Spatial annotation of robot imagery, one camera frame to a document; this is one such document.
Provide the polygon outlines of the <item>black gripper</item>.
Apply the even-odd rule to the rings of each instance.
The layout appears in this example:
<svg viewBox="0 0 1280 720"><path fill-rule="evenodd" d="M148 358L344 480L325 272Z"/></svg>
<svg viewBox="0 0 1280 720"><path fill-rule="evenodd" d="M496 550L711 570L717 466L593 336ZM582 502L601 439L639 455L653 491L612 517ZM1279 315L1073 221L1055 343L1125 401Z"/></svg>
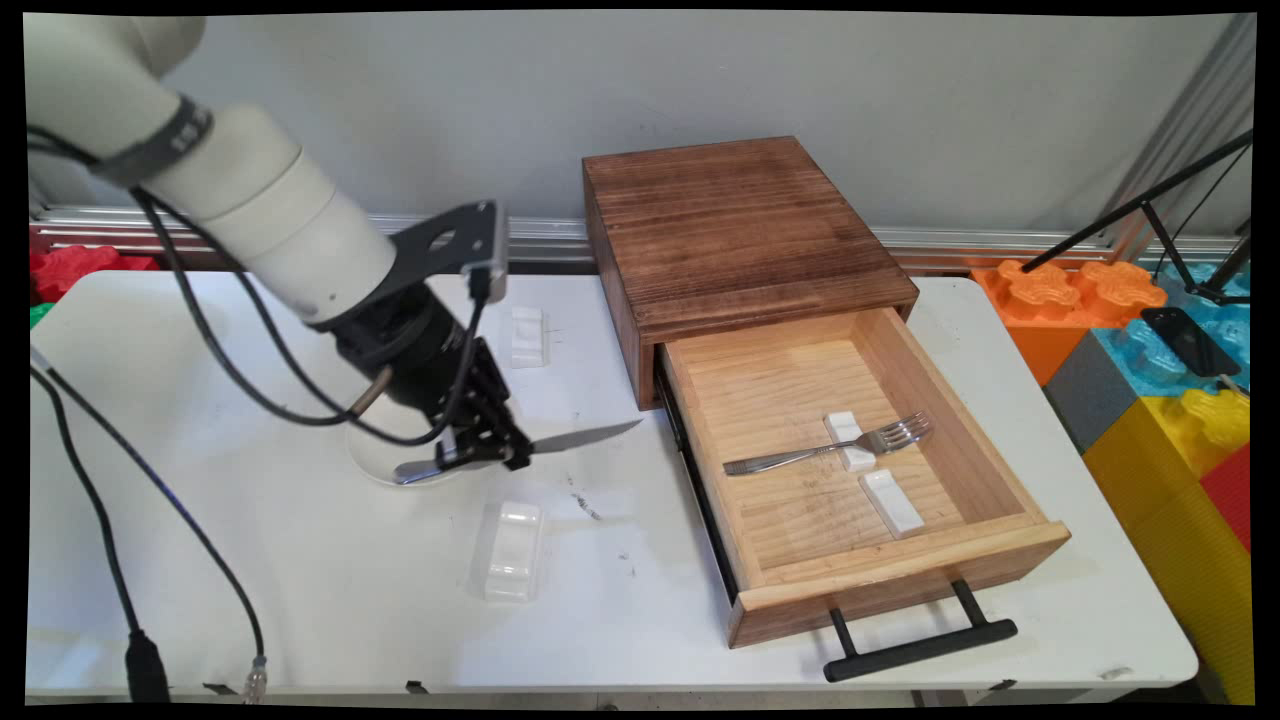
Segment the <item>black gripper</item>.
<svg viewBox="0 0 1280 720"><path fill-rule="evenodd" d="M435 442L443 470L472 462L517 471L531 464L532 442L508 407L509 388L479 333L485 299L460 322L424 284L365 302L334 322L339 355L375 379L390 372L384 395L422 414L430 427L449 427Z"/></svg>

